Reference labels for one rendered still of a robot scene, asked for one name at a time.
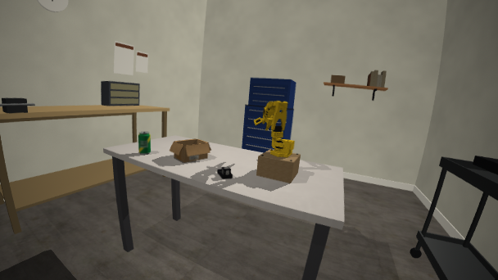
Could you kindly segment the green drink can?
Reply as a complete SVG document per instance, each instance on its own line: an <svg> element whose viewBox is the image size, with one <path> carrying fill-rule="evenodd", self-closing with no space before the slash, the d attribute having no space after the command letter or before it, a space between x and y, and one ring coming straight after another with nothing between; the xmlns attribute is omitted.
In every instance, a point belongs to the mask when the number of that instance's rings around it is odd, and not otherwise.
<svg viewBox="0 0 498 280"><path fill-rule="evenodd" d="M149 132L139 132L138 152L141 155L147 155L151 152L151 135Z"/></svg>

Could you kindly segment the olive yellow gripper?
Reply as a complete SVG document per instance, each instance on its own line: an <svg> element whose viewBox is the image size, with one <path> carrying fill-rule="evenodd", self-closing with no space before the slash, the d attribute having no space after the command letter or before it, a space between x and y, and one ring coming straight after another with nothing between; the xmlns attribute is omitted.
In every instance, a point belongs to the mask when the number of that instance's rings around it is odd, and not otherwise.
<svg viewBox="0 0 498 280"><path fill-rule="evenodd" d="M262 123L262 121L263 121L263 124L266 122L267 125L266 125L266 129L265 130L267 131L269 129L269 127L271 126L271 122L272 122L273 116L274 115L272 115L272 116L263 116L263 118L259 117L258 119L253 120L253 121L254 121L254 123L255 123L256 126L258 124Z"/></svg>

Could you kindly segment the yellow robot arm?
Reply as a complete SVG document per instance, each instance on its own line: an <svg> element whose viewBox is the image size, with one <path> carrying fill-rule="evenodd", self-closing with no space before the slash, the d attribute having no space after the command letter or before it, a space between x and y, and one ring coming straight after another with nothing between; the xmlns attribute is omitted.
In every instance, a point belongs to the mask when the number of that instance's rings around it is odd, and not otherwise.
<svg viewBox="0 0 498 280"><path fill-rule="evenodd" d="M282 112L280 112L280 110L282 110ZM274 116L271 122L271 130L273 130L271 132L271 146L274 148L274 151L270 151L270 154L277 157L288 158L292 154L292 151L290 151L292 140L281 139L283 137L282 131L285 129L287 119L287 102L275 101L267 103L263 110L263 116L272 115ZM275 126L279 119L281 119L281 126Z"/></svg>

